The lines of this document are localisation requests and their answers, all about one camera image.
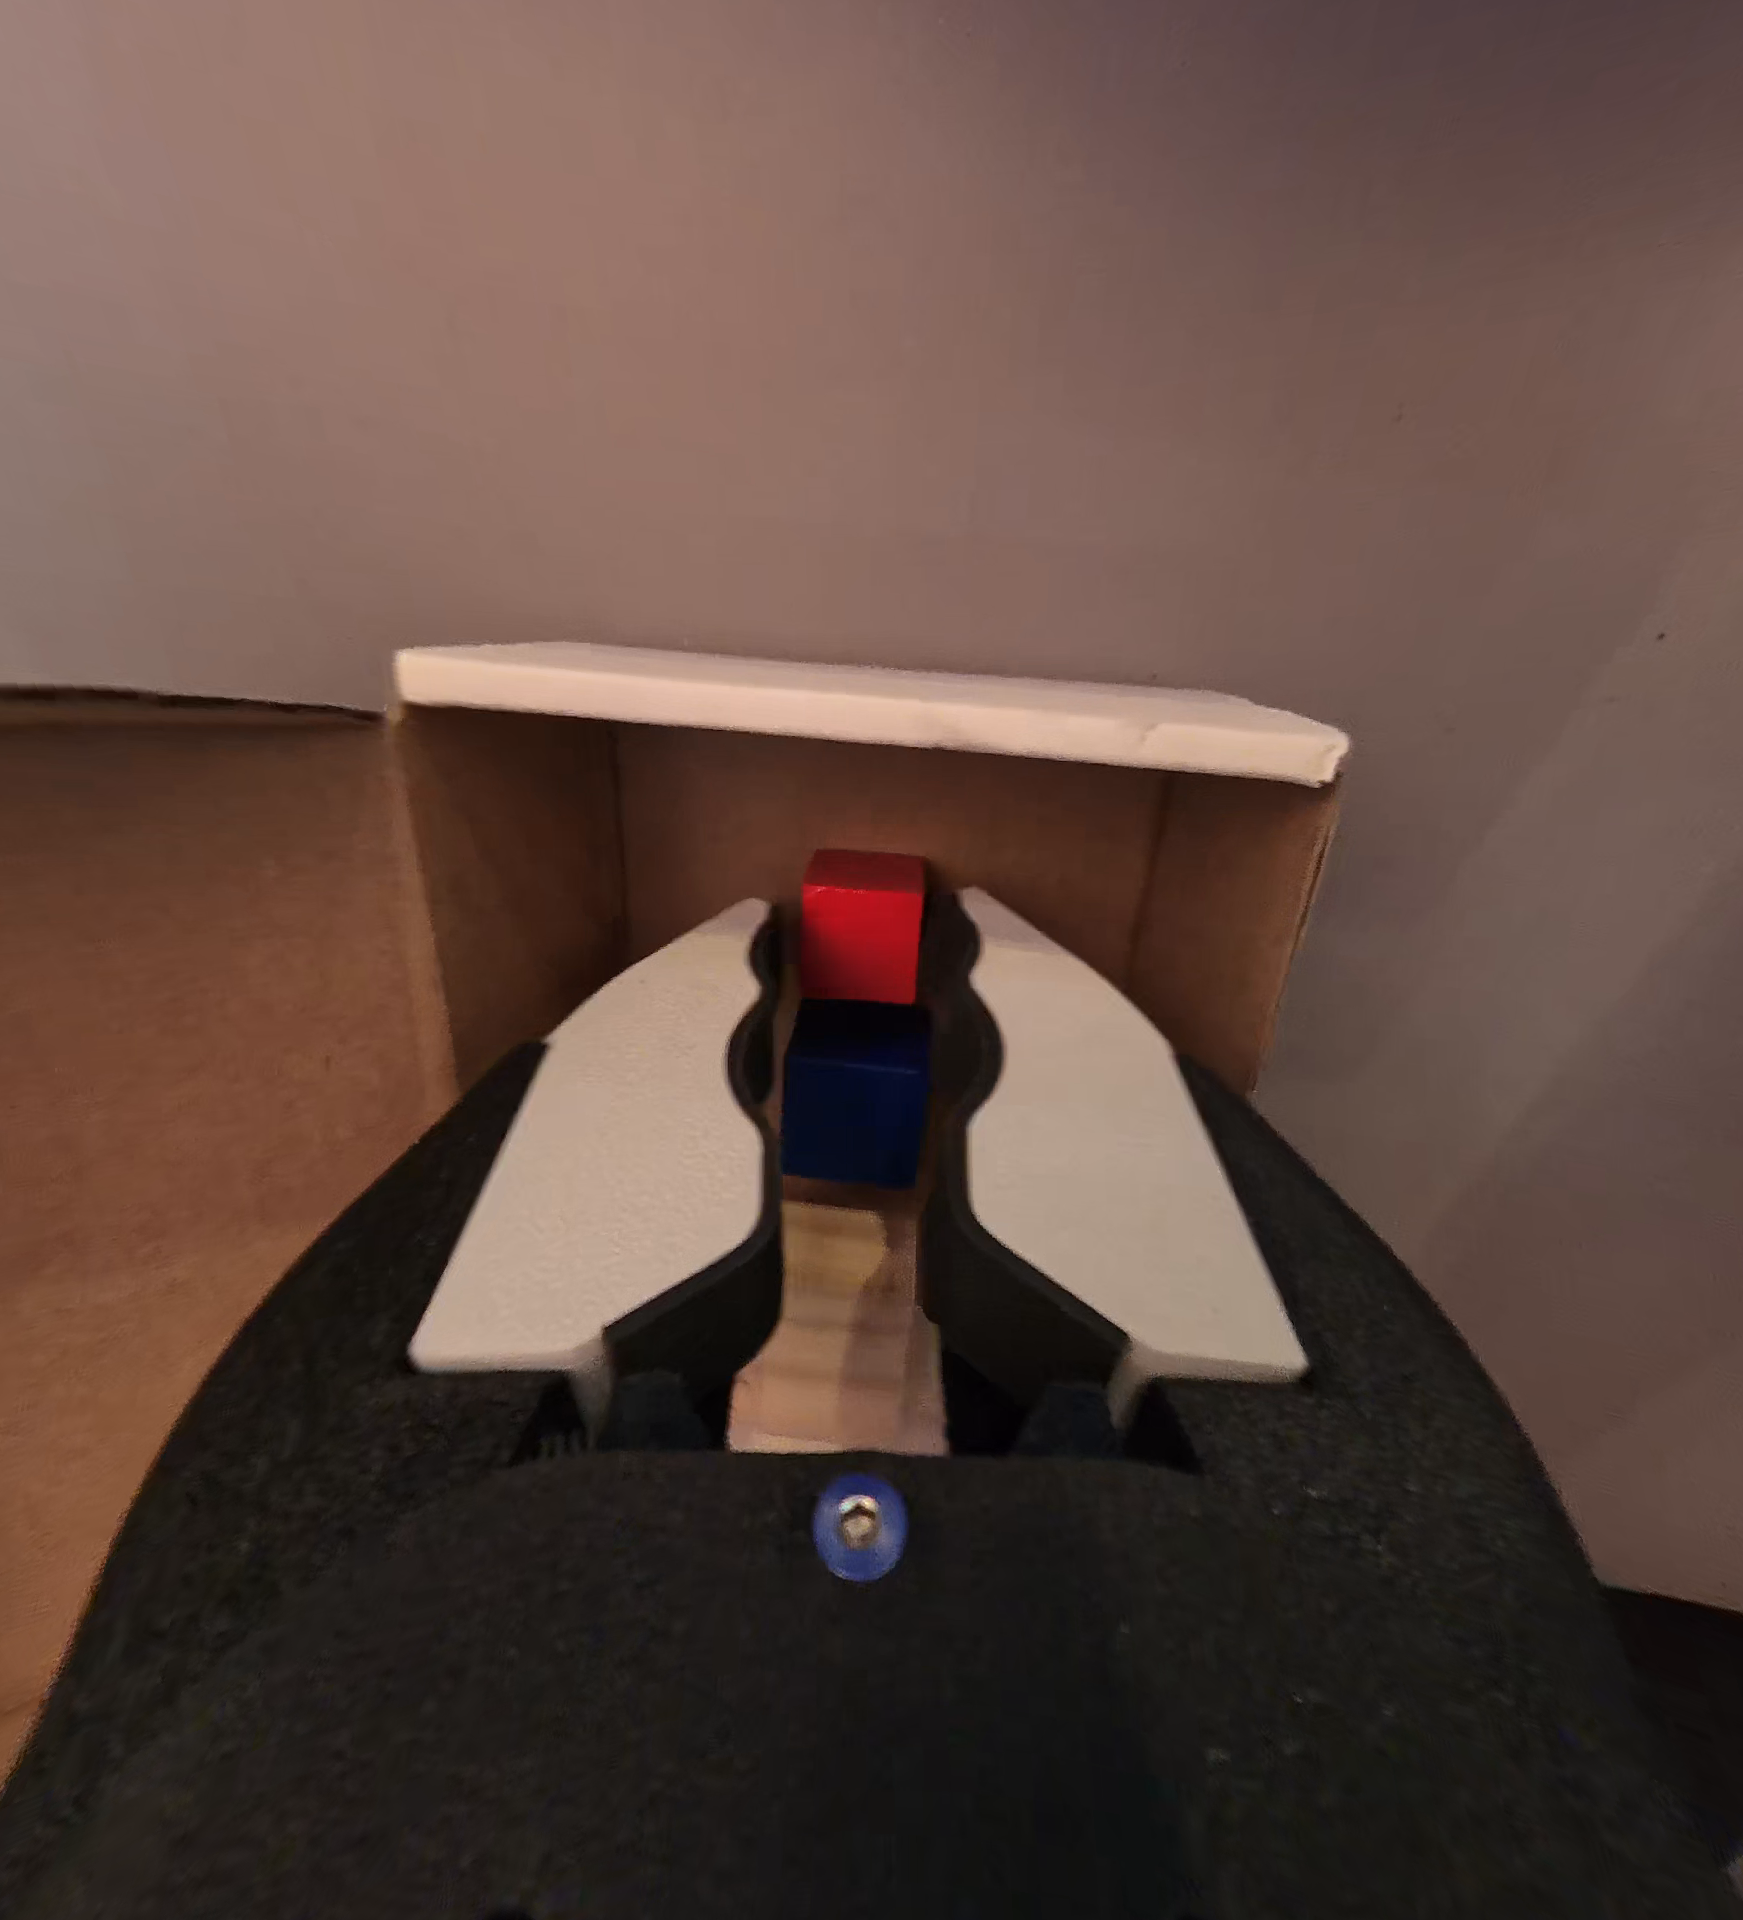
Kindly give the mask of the white cardboard mailer box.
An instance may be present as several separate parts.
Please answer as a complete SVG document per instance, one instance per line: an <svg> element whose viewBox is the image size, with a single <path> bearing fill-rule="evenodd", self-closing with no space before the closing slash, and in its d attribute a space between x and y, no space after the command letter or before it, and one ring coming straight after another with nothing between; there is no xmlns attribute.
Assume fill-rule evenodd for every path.
<svg viewBox="0 0 1743 1920"><path fill-rule="evenodd" d="M571 699L421 667L383 715L0 689L0 1784L212 1359L510 1042L815 847L926 855L1263 1069L1347 760L1317 723L1110 689L1147 746L1029 753L984 685L844 734L711 662Z"/></svg>

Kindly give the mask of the small red cube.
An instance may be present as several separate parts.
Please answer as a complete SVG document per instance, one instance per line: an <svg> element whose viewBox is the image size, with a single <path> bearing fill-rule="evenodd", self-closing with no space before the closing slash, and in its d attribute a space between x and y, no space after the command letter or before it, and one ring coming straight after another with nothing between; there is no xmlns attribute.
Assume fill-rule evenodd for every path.
<svg viewBox="0 0 1743 1920"><path fill-rule="evenodd" d="M916 854L814 851L798 901L801 997L916 1005L929 897Z"/></svg>

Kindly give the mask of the medium blue cube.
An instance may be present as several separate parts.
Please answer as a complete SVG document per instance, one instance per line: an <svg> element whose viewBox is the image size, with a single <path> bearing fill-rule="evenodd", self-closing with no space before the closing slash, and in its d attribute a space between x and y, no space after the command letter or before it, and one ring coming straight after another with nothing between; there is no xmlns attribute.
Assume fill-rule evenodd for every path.
<svg viewBox="0 0 1743 1920"><path fill-rule="evenodd" d="M915 1186L930 1102L932 1014L922 1005L800 1000L780 1122L787 1177Z"/></svg>

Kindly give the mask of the large wooden cube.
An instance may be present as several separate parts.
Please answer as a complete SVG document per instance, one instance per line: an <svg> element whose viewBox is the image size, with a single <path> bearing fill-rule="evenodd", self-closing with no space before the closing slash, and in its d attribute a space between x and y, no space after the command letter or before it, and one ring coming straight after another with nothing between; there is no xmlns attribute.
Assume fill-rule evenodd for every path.
<svg viewBox="0 0 1743 1920"><path fill-rule="evenodd" d="M787 1181L780 1319L740 1372L731 1451L951 1453L922 1310L921 1190Z"/></svg>

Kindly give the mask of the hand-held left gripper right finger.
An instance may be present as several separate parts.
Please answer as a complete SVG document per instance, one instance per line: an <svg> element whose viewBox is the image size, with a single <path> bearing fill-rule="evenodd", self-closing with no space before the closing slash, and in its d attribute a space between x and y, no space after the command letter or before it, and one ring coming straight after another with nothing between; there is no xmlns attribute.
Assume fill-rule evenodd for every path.
<svg viewBox="0 0 1743 1920"><path fill-rule="evenodd" d="M930 1317L996 1389L1310 1372L1165 1035L976 886L932 927Z"/></svg>

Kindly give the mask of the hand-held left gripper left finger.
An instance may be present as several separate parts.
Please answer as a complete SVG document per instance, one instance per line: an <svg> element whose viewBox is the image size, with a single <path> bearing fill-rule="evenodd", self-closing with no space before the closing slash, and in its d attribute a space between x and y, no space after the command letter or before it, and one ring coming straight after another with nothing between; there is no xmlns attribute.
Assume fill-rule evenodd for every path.
<svg viewBox="0 0 1743 1920"><path fill-rule="evenodd" d="M774 910L748 897L613 976L542 1044L405 1358L423 1375L727 1380L781 1259L740 1042L772 1041Z"/></svg>

